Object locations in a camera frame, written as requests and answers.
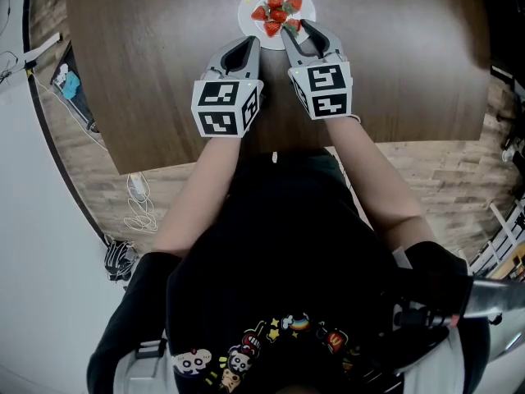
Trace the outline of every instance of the brown table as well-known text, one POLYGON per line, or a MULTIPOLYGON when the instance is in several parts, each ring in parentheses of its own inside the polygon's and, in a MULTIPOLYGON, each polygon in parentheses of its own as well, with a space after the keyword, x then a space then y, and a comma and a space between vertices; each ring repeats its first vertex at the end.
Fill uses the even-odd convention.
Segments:
MULTIPOLYGON (((67 0, 84 91, 119 173, 197 159, 194 80, 242 36, 240 0, 67 0)), ((375 141, 477 140, 489 80, 481 0, 313 0, 341 38, 353 110, 375 141)), ((263 50, 267 101, 246 153, 329 145, 290 85, 285 52, 263 50)))

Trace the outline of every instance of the red strawberry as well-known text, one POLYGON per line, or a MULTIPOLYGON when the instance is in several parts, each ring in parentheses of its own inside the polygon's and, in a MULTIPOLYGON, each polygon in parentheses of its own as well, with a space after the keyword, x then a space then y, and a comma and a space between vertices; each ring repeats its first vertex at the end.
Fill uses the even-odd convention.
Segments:
POLYGON ((287 30, 289 30, 294 37, 297 38, 299 31, 301 30, 301 21, 297 19, 290 19, 283 25, 287 30))
POLYGON ((252 19, 254 19, 255 21, 266 21, 268 19, 266 9, 263 6, 259 6, 252 13, 252 19))
POLYGON ((285 11, 282 11, 282 10, 272 10, 270 12, 270 17, 275 21, 275 22, 286 22, 286 19, 288 19, 288 13, 286 13, 285 11))
POLYGON ((276 9, 278 7, 281 7, 284 2, 284 0, 268 0, 268 6, 271 9, 276 9))
POLYGON ((289 3, 295 11, 301 10, 301 7, 303 6, 303 0, 286 0, 287 3, 289 3))
POLYGON ((279 22, 264 22, 264 29, 270 38, 279 32, 280 28, 281 24, 279 22))

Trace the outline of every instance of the light wood floor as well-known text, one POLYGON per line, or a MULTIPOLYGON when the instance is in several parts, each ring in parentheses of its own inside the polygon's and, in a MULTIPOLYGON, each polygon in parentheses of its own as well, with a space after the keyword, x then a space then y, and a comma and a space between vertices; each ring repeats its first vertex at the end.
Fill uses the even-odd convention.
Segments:
MULTIPOLYGON (((66 0, 30 0, 32 47, 57 31, 64 42, 41 57, 35 69, 39 81, 47 87, 69 41, 66 0)), ((118 175, 109 154, 84 134, 52 95, 39 90, 57 150, 98 225, 109 235, 135 241, 139 251, 147 251, 152 236, 132 231, 123 222, 132 213, 127 203, 126 176, 118 175)), ((512 164, 501 161, 500 144, 508 126, 495 119, 496 113, 511 117, 513 105, 507 86, 492 78, 479 141, 379 144, 421 198, 439 242, 449 250, 463 248, 469 259, 499 227, 489 203, 495 202, 504 214, 513 206, 509 192, 520 178, 512 164)), ((192 167, 189 164, 144 173, 159 221, 192 167)))

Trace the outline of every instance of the forearm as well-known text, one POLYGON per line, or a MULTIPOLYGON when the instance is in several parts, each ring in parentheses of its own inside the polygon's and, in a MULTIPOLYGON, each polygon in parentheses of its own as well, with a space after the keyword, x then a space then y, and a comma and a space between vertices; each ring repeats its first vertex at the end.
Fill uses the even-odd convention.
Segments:
POLYGON ((409 240, 405 245, 412 245, 420 236, 433 240, 418 198, 361 125, 341 117, 326 120, 326 126, 373 228, 393 246, 403 240, 409 240), (399 231, 407 233, 406 227, 417 234, 415 238, 398 237, 399 231))
POLYGON ((240 139, 208 141, 182 191, 162 220, 154 250, 183 254, 214 222, 239 159, 240 139))

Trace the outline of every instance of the black baseboard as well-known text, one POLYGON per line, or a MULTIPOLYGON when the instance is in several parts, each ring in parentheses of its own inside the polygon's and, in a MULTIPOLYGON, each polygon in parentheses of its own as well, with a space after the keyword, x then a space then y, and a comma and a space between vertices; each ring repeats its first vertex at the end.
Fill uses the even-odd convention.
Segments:
MULTIPOLYGON (((24 7, 22 12, 22 41, 24 44, 24 53, 27 53, 31 50, 30 45, 30 0, 24 0, 24 7)), ((60 175, 62 176, 62 180, 66 183, 67 189, 71 193, 71 196, 73 197, 73 200, 76 202, 76 205, 79 206, 80 211, 84 214, 86 220, 88 221, 89 225, 94 229, 95 232, 97 232, 97 235, 102 240, 104 244, 106 244, 106 240, 104 238, 104 234, 102 230, 100 229, 100 226, 95 222, 93 216, 89 212, 88 208, 80 198, 80 195, 78 191, 75 188, 75 185, 73 184, 73 181, 71 181, 71 178, 69 174, 67 173, 66 167, 64 166, 64 162, 60 158, 60 155, 58 154, 57 147, 55 146, 55 143, 53 142, 53 138, 51 136, 51 132, 49 131, 48 123, 46 122, 46 118, 43 114, 42 104, 40 103, 40 97, 39 92, 37 89, 36 81, 34 80, 34 77, 31 75, 28 78, 29 85, 30 85, 30 92, 31 92, 31 98, 33 99, 33 105, 34 110, 36 111, 36 117, 39 119, 40 128, 42 129, 43 137, 46 140, 46 143, 49 147, 49 152, 51 153, 51 156, 53 160, 55 161, 58 171, 60 172, 60 175)))

